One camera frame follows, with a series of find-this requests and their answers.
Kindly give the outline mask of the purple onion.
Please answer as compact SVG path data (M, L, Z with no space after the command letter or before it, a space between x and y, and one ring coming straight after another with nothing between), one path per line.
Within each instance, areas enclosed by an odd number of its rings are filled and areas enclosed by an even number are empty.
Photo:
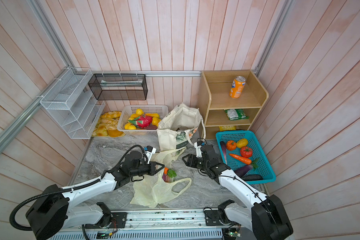
M162 179L164 180L165 183L172 182L172 178L170 178L167 174L163 174Z

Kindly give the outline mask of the yellow plastic bag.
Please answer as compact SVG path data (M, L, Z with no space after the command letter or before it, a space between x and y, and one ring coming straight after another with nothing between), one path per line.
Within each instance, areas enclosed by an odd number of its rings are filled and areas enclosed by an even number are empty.
M151 160L170 168L171 163L176 161L185 150L186 147L162 151L154 154ZM146 175L142 181L135 182L133 184L135 193L130 204L155 208L158 204L163 204L179 197L189 189L192 184L192 179L190 178L167 183L163 180L163 175L164 170L161 170L154 176Z

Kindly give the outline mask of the canvas tote bag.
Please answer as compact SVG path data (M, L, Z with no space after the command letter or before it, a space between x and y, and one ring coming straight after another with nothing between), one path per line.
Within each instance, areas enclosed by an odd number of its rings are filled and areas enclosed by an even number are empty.
M191 138L199 126L205 130L199 109L181 103L167 114L158 125L157 134L161 151L180 149L193 144Z

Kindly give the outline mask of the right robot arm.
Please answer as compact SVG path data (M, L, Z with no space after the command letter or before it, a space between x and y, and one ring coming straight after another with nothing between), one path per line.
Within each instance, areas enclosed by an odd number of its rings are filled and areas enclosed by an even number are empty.
M212 145L196 146L197 153L182 158L186 166L198 169L233 193L245 206L232 200L218 206L219 221L235 222L251 230L258 240L285 240L294 233L282 201L275 195L267 196L236 175L217 157Z

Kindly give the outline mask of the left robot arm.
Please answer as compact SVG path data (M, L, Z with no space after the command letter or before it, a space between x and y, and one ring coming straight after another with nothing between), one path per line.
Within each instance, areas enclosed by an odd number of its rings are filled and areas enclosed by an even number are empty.
M51 185L42 194L18 204L10 213L9 222L15 229L33 232L38 240L47 240L62 229L79 225L108 227L112 223L112 212L106 204L79 205L133 182L134 177L143 180L145 175L159 173L165 165L151 161L155 152L151 147L140 151L129 149L113 168L97 178L63 188Z

